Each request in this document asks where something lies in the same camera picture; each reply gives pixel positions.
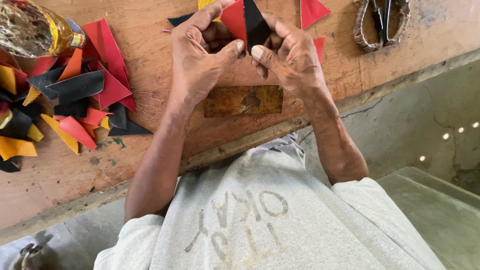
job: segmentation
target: wooden workbench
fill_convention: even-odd
[[[170,36],[167,17],[191,13],[196,0],[37,0],[79,24],[105,17],[126,58],[138,113],[130,118],[155,131],[168,96]],[[259,9],[300,26],[299,0],[257,0]],[[400,44],[365,53],[352,27],[359,2],[322,0],[332,13],[307,28],[326,36],[323,71],[341,111],[451,68],[480,59],[480,2],[414,0]],[[277,84],[257,79],[250,57],[237,61],[219,86]],[[281,114],[205,119],[197,107],[183,149],[181,173],[202,167],[309,124],[302,102],[286,95]],[[0,244],[46,228],[125,195],[151,136],[107,137],[102,147],[76,156],[45,123],[38,157],[23,157],[22,171],[0,172]]]

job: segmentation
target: scissors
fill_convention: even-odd
[[[408,0],[396,0],[396,3],[400,6],[400,23],[398,31],[392,38],[388,37],[388,21],[390,19],[390,4],[392,0],[385,0],[384,12],[377,6],[375,0],[363,0],[357,13],[357,19],[353,26],[353,39],[366,51],[377,51],[383,46],[390,46],[400,41],[400,36],[403,34],[407,27],[408,20],[410,19],[410,2]],[[365,39],[363,34],[363,18],[367,11],[369,3],[373,5],[373,20],[375,22],[375,29],[378,33],[378,42],[370,44]]]

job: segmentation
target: yellow bottle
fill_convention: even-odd
[[[85,44],[72,20],[28,0],[0,3],[0,47],[23,57],[71,55]]]

